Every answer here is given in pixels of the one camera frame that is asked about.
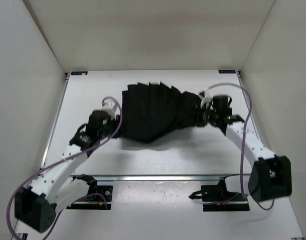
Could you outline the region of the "black pleated skirt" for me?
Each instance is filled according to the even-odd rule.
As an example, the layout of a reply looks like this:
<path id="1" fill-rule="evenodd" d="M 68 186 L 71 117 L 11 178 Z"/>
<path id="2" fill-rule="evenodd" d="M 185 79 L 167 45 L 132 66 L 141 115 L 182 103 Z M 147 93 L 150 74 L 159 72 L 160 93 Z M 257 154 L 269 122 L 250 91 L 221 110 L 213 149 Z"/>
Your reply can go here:
<path id="1" fill-rule="evenodd" d="M 151 143 L 175 130 L 204 127 L 200 97 L 160 83 L 129 84 L 122 92 L 120 137 Z"/>

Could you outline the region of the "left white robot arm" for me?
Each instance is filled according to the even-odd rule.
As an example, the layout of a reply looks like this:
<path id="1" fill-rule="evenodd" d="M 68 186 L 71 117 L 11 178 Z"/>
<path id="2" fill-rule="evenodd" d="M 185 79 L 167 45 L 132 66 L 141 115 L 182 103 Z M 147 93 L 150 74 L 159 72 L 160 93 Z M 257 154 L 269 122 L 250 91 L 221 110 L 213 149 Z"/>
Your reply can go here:
<path id="1" fill-rule="evenodd" d="M 44 233 L 52 228 L 66 207 L 81 198 L 94 198 L 97 195 L 95 178 L 72 174 L 96 149 L 118 134 L 122 121 L 123 115 L 117 115 L 113 109 L 93 111 L 88 123 L 77 129 L 61 159 L 17 188 L 9 201 L 14 203 L 15 218 Z"/>

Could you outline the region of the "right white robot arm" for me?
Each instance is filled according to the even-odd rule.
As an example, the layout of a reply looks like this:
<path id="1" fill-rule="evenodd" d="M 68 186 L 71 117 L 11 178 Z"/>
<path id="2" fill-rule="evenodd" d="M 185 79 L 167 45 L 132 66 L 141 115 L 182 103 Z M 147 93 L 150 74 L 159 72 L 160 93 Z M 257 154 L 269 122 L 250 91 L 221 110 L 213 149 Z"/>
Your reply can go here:
<path id="1" fill-rule="evenodd" d="M 241 151 L 241 158 L 251 166 L 249 176 L 241 174 L 220 180 L 217 196 L 229 200 L 235 193 L 251 196 L 257 202 L 288 197 L 292 194 L 291 162 L 278 156 L 247 128 L 246 121 L 234 115 L 228 95 L 199 93 L 203 121 L 218 128 Z"/>

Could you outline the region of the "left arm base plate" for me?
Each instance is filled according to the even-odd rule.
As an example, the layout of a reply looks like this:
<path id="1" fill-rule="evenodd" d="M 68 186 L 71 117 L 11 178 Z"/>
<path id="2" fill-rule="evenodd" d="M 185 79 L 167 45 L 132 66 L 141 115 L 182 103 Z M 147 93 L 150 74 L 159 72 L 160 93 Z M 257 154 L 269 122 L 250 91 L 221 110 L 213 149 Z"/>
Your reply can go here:
<path id="1" fill-rule="evenodd" d="M 113 185 L 96 183 L 90 186 L 85 197 L 69 205 L 67 210 L 111 210 Z"/>

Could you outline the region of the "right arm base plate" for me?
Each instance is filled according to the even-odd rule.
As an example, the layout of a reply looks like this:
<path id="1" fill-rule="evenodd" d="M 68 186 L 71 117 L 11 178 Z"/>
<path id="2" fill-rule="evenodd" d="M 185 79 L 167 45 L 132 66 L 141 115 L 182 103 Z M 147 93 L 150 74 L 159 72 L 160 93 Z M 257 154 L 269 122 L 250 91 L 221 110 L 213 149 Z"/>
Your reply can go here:
<path id="1" fill-rule="evenodd" d="M 249 203 L 238 192 L 229 192 L 227 188 L 217 185 L 202 185 L 201 189 L 188 196 L 191 200 L 202 200 L 204 212 L 248 212 Z"/>

